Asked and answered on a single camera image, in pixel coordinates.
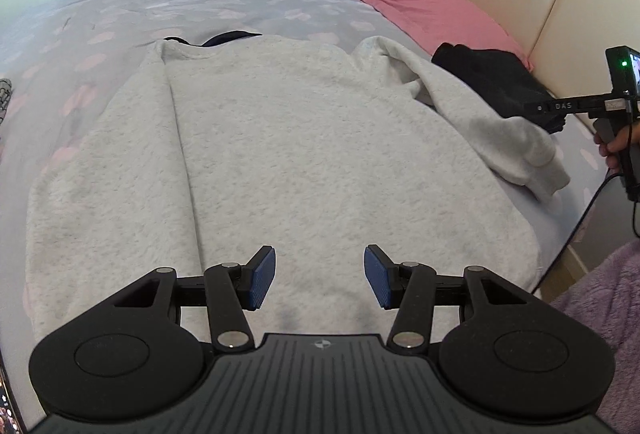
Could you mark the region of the person's right hand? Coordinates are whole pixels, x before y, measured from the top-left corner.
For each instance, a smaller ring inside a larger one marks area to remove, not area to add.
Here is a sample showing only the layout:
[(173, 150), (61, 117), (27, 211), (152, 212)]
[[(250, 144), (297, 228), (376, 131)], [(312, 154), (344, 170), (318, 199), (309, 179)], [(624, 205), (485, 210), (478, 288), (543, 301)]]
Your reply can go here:
[(598, 146), (600, 156), (605, 158), (606, 166), (613, 173), (617, 173), (620, 170), (620, 152), (629, 145), (637, 145), (640, 142), (639, 122), (634, 122), (630, 128), (623, 128), (610, 142), (606, 142), (599, 133), (594, 135), (593, 140)]

